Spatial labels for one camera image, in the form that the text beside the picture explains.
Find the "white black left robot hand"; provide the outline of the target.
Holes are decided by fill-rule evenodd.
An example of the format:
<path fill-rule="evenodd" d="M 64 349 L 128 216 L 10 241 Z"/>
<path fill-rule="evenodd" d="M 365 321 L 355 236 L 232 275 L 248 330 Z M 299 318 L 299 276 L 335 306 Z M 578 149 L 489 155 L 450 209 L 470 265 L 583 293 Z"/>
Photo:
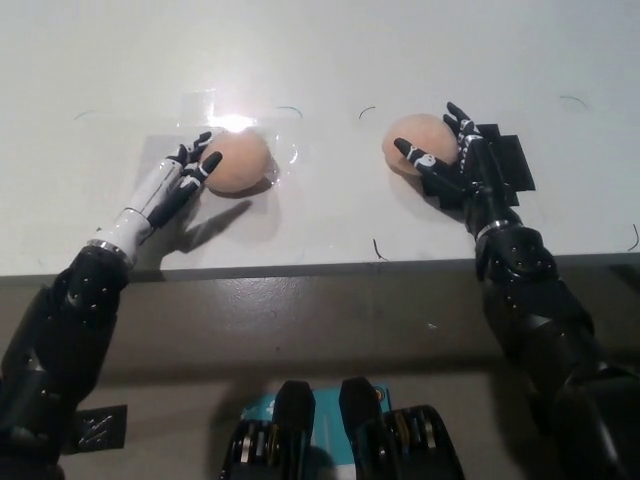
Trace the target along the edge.
<path fill-rule="evenodd" d="M 150 167 L 114 223 L 98 230 L 84 249 L 105 251 L 133 267 L 140 246 L 189 203 L 220 164 L 221 152 L 206 152 L 212 139 L 212 132 L 204 132 Z"/>

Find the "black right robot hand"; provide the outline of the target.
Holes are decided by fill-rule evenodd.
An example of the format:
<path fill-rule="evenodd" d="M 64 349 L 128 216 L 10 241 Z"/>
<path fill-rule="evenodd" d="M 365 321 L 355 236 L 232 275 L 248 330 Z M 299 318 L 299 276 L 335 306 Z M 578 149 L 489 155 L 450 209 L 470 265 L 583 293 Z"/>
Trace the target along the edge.
<path fill-rule="evenodd" d="M 456 137 L 456 162 L 448 164 L 406 138 L 394 139 L 396 150 L 419 173 L 424 196 L 436 199 L 442 210 L 460 211 L 476 240 L 492 231 L 520 227 L 489 141 L 460 107 L 449 102 L 446 108 L 443 121 Z"/>

